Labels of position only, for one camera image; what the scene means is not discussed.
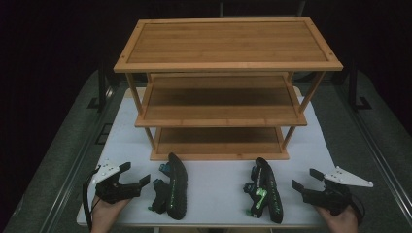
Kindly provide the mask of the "black metal stand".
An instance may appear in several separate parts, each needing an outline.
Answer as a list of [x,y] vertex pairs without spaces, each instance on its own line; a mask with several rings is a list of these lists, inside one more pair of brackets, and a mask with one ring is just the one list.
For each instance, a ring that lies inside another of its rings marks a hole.
[[104,61],[99,63],[97,69],[97,89],[97,96],[89,101],[87,107],[101,113],[108,103],[112,90],[112,72],[108,68],[108,63]]
[[354,112],[371,110],[371,105],[365,97],[357,97],[358,69],[355,62],[351,63],[349,71],[348,102]]

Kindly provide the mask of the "person's left hand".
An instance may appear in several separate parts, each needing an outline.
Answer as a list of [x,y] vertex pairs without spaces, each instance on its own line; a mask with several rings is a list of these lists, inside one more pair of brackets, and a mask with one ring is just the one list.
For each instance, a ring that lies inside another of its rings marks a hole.
[[121,211],[129,202],[130,199],[126,199],[110,204],[95,196],[92,201],[94,208],[91,213],[92,227],[90,233],[109,233]]

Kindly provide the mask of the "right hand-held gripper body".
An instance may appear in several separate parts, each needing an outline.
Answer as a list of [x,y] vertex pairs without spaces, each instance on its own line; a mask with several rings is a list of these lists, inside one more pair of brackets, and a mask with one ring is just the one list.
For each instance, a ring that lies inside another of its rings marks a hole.
[[325,208],[333,216],[340,215],[348,206],[351,206],[359,216],[364,216],[364,205],[361,200],[359,200],[359,206],[355,203],[349,185],[373,187],[374,183],[360,178],[339,166],[336,166],[333,171],[323,174],[325,178],[321,182],[325,184],[325,189],[319,191],[304,187],[303,202]]

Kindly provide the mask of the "black shoe with green accents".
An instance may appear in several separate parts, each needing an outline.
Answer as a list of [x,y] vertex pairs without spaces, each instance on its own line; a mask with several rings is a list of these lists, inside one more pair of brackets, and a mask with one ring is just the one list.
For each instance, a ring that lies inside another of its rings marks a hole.
[[243,191],[253,201],[251,208],[246,213],[248,216],[260,218],[264,208],[267,207],[270,220],[281,223],[284,211],[273,170],[262,157],[258,157],[255,163],[256,165],[251,172],[251,181],[243,186]]
[[155,199],[149,209],[158,214],[166,212],[171,218],[181,220],[187,212],[188,173],[181,159],[173,152],[168,162],[159,166],[159,171],[169,178],[169,183],[153,181]]

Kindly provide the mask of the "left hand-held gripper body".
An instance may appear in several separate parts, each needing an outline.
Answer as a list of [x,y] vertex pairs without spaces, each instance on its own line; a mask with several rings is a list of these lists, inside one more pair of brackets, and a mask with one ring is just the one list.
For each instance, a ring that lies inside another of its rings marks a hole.
[[139,186],[139,182],[120,183],[120,175],[122,173],[120,172],[119,165],[112,163],[108,159],[99,164],[97,172],[91,180],[95,185],[95,195],[110,204],[139,197],[142,189]]

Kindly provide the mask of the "person's right hand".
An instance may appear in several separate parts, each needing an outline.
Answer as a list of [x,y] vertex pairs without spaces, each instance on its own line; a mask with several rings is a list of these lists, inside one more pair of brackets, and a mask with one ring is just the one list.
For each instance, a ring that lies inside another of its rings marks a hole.
[[330,233],[358,233],[358,219],[352,207],[347,207],[340,215],[333,216],[329,210],[315,207],[324,219]]

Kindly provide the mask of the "wooden three-tier shelf rack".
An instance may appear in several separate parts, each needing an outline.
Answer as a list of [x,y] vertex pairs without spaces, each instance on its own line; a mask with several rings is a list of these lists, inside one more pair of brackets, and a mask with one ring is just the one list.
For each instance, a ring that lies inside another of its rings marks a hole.
[[130,89],[151,158],[288,158],[287,146],[338,60],[309,17],[141,19],[114,70]]

